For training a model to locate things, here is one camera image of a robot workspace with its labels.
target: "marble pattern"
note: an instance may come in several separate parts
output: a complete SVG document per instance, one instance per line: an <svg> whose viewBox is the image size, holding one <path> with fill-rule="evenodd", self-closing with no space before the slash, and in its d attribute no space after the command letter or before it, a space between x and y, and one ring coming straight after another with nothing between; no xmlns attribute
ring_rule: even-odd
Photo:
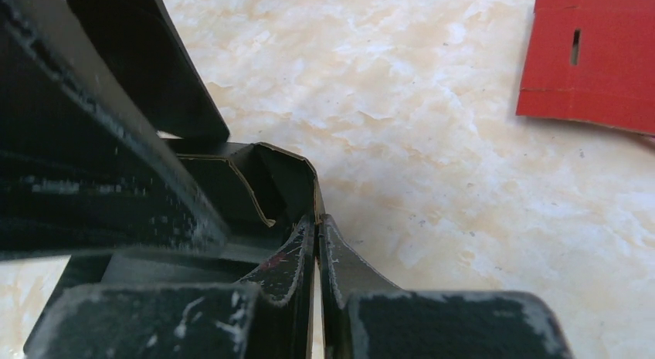
<svg viewBox="0 0 655 359"><path fill-rule="evenodd" d="M536 293L576 357L655 357L655 146L514 115L534 0L165 2L232 140L308 157L390 280ZM0 356L61 265L2 266Z"/></svg>

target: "black metal part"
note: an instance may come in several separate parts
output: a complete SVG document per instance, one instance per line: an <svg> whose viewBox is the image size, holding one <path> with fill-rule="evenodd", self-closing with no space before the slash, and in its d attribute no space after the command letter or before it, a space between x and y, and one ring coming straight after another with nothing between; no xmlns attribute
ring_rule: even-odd
<svg viewBox="0 0 655 359"><path fill-rule="evenodd" d="M305 158L227 143L161 0L0 0L0 66L0 259L73 254L31 359L310 357L315 260L327 358L572 357L528 294L400 289Z"/></svg>

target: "marble surface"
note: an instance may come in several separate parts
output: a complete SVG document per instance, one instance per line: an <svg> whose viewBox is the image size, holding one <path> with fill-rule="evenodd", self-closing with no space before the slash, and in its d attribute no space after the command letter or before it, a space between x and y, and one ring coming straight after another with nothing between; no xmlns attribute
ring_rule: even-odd
<svg viewBox="0 0 655 359"><path fill-rule="evenodd" d="M576 357L655 357L655 146L514 115L534 0L165 2L232 140L308 157L390 280L536 293ZM0 267L12 357L63 261Z"/></svg>

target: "marble table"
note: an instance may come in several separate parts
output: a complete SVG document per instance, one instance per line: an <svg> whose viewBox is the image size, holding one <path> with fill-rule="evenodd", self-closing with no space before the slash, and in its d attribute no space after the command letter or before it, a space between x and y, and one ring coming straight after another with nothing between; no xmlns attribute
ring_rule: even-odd
<svg viewBox="0 0 655 359"><path fill-rule="evenodd" d="M655 357L655 146L514 115L534 0L165 2L232 140L308 157L390 280L536 293L578 358ZM0 357L64 262L0 266Z"/></svg>

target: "red cardboard piece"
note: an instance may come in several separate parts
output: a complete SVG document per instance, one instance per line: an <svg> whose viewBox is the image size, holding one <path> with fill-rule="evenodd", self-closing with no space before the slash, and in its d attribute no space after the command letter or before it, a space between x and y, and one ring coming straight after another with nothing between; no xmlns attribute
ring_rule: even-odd
<svg viewBox="0 0 655 359"><path fill-rule="evenodd" d="M655 0L536 0L516 114L655 134Z"/></svg>

